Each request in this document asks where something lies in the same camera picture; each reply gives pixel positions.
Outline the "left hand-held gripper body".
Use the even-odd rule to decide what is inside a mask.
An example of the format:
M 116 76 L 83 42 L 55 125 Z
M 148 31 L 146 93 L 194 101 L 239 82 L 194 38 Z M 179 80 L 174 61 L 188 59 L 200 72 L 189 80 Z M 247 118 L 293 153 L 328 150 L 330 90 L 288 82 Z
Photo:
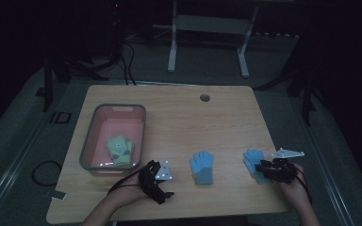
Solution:
M 169 162 L 159 162 L 159 168 L 148 167 L 147 165 L 140 169 L 139 185 L 142 191 L 153 201 L 162 204 L 163 191 L 159 184 L 165 181 L 170 181 L 173 177 L 170 173 Z

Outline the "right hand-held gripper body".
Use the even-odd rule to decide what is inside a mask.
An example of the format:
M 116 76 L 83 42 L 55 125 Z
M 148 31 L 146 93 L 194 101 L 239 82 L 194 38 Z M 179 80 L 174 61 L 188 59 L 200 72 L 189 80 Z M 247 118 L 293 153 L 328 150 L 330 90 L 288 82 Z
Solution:
M 276 182 L 290 184 L 297 176 L 296 167 L 288 160 L 295 157 L 305 156 L 304 152 L 292 151 L 280 148 L 271 155 L 271 169 L 268 176 Z

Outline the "blue glove with dotted print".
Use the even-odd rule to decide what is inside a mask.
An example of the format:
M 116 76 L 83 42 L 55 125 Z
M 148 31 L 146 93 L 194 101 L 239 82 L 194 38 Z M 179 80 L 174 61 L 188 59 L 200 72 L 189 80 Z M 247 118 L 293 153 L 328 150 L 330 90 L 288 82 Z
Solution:
M 259 172 L 255 166 L 260 165 L 264 159 L 264 154 L 258 150 L 247 150 L 243 154 L 243 163 L 250 172 L 251 176 L 256 180 L 259 185 L 269 182 L 262 172 Z

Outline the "plain green glove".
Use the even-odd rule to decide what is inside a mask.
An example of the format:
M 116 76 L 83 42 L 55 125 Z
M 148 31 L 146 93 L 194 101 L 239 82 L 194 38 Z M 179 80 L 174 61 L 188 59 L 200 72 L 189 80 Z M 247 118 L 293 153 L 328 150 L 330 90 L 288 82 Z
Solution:
M 126 142 L 127 150 L 124 152 L 124 155 L 127 157 L 127 164 L 133 165 L 132 157 L 135 149 L 135 144 L 131 141 Z

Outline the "green glove with face print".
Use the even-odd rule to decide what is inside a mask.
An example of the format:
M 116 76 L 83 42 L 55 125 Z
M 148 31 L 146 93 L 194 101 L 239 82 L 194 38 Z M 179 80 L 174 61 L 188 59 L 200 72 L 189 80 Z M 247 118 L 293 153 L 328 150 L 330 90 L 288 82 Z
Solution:
M 127 150 L 126 142 L 128 140 L 124 136 L 110 138 L 107 141 L 107 149 L 116 168 L 130 166 L 127 164 L 127 157 L 124 152 Z

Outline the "plain blue glove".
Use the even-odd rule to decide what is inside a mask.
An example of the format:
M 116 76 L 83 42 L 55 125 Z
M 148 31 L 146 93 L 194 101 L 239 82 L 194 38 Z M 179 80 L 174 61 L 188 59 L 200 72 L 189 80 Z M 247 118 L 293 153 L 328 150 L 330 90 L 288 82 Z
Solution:
M 208 186 L 213 184 L 213 161 L 214 155 L 207 151 L 192 155 L 189 165 L 196 185 Z

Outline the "pink basin with grey rim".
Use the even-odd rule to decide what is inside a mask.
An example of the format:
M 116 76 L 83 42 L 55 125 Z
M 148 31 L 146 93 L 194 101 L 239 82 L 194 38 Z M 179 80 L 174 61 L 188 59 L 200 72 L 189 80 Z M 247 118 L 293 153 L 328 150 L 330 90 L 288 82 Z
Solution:
M 146 109 L 143 105 L 102 104 L 91 117 L 79 163 L 94 176 L 125 174 L 134 170 L 141 161 Z M 107 149 L 110 138 L 124 136 L 135 144 L 133 165 L 116 168 Z

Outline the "person's right hand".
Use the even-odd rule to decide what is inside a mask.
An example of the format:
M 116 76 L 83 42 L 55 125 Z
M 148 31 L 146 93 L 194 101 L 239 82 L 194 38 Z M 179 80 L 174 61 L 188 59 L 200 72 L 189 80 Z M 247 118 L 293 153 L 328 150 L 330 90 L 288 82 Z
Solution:
M 297 177 L 289 184 L 278 183 L 277 185 L 288 203 L 295 209 L 299 209 L 310 206 L 310 200 L 305 190 L 304 169 L 297 164 L 295 164 L 294 167 L 298 172 Z

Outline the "person's left hand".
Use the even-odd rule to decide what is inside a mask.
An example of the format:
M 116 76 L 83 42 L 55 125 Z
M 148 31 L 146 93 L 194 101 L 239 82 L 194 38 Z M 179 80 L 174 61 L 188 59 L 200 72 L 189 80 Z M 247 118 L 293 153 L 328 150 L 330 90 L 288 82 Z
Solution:
M 139 186 L 137 175 L 126 179 L 118 188 L 110 192 L 109 196 L 120 205 L 127 205 L 147 197 Z

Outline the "black stand with legs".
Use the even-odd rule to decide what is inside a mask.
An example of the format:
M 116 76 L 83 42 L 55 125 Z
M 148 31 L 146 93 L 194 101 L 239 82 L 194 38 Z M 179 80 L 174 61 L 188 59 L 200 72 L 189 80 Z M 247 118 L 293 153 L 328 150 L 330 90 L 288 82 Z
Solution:
M 267 90 L 289 80 L 287 95 L 289 97 L 303 95 L 301 117 L 304 124 L 310 126 L 312 89 L 314 75 L 318 68 L 315 62 L 313 40 L 306 34 L 300 35 L 280 74 L 271 81 L 254 87 L 254 90 Z
M 38 95 L 43 97 L 44 105 L 43 112 L 47 112 L 53 103 L 53 74 L 57 76 L 59 81 L 68 83 L 71 76 L 64 72 L 66 64 L 75 67 L 87 77 L 98 81 L 107 81 L 106 77 L 98 75 L 93 69 L 88 68 L 81 64 L 73 57 L 64 54 L 63 52 L 51 53 L 46 56 L 43 63 L 43 87 L 37 92 Z

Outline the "grey tape patch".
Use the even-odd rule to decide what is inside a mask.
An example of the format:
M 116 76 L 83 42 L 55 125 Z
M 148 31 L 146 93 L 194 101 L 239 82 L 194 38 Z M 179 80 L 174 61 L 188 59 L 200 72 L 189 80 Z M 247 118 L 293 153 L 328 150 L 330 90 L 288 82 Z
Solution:
M 61 191 L 50 189 L 45 192 L 44 196 L 47 198 L 63 201 L 66 198 L 67 194 Z

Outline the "white metal stand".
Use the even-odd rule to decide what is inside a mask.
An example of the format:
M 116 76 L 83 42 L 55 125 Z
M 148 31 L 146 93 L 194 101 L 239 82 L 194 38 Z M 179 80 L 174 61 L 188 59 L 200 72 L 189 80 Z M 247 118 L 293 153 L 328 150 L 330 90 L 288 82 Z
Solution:
M 179 1 L 180 0 L 172 0 L 172 24 L 169 26 L 169 28 L 171 29 L 171 45 L 167 72 L 173 73 L 175 71 L 177 57 L 177 32 L 179 30 L 185 30 L 207 33 L 242 35 L 244 37 L 244 40 L 242 44 L 236 49 L 236 51 L 241 76 L 243 78 L 248 78 L 250 76 L 250 73 L 245 58 L 245 52 L 248 46 L 249 39 L 253 34 L 255 19 L 259 12 L 259 6 L 253 7 L 249 19 L 234 19 L 179 14 L 177 10 Z

